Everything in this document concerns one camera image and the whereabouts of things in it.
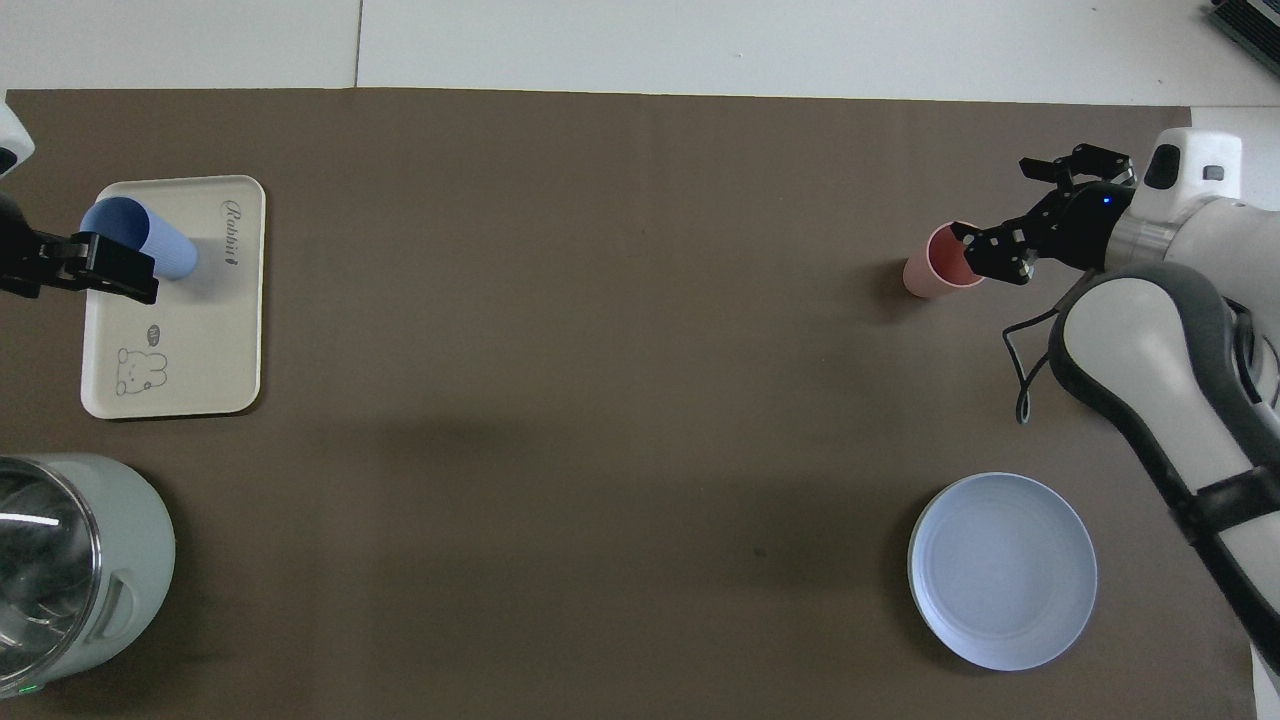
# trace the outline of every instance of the light blue plate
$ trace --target light blue plate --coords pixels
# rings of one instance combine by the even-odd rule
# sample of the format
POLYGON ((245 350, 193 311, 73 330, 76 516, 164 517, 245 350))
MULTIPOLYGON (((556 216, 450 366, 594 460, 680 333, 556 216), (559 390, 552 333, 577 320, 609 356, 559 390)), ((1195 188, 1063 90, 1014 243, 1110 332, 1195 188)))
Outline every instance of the light blue plate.
POLYGON ((1030 478, 983 473, 952 483, 920 514, 908 556, 924 621, 983 667, 1043 665, 1093 612, 1089 533, 1065 500, 1030 478))

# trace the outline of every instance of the black cable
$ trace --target black cable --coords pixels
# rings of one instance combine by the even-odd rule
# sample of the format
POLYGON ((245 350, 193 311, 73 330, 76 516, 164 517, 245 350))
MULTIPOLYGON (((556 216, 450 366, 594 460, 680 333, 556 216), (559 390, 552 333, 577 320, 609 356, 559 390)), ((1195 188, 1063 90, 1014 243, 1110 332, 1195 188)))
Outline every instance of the black cable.
POLYGON ((1010 336, 1018 331, 1038 325, 1053 315, 1057 315, 1057 307, 1051 307, 1039 315, 1036 315, 1030 320, 1023 320, 1021 323, 1009 325, 1000 333, 1000 337, 1005 341, 1005 348, 1009 350, 1009 359, 1014 361, 1014 372, 1018 373, 1018 402, 1014 405, 1014 419, 1018 420, 1019 425, 1025 425, 1032 418, 1032 382, 1036 380, 1036 375, 1038 375, 1044 368, 1044 364, 1048 363, 1048 352, 1042 355, 1041 359, 1032 365, 1030 373, 1027 373, 1023 369, 1023 360, 1018 356, 1018 348, 1014 347, 1014 341, 1010 336))

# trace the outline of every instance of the brown tablecloth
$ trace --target brown tablecloth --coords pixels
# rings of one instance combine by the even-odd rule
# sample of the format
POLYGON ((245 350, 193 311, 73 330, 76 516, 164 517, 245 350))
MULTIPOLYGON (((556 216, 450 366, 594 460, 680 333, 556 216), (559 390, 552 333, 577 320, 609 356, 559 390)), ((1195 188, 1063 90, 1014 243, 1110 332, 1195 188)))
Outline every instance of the brown tablecloth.
MULTIPOLYGON (((12 92, 0 190, 69 233, 106 184, 268 192, 248 414, 79 406, 83 299, 0 297, 0 452, 164 496, 173 588, 18 717, 1248 717, 1247 642, 1128 446, 998 331, 1073 272, 909 297, 951 219, 1142 161, 1185 109, 439 91, 12 92), (1057 489, 1094 616, 1027 673, 954 656, 906 583, 940 488, 1057 489)), ((1044 333, 1021 338, 1028 356, 1044 333)))

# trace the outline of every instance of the electric kettle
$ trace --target electric kettle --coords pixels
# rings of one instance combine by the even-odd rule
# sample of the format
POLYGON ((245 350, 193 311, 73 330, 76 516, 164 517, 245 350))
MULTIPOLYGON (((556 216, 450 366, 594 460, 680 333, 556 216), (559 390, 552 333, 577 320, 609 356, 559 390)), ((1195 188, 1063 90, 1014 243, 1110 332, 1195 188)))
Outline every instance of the electric kettle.
POLYGON ((0 698, 110 660, 173 578, 173 524, 100 455, 0 456, 0 698))

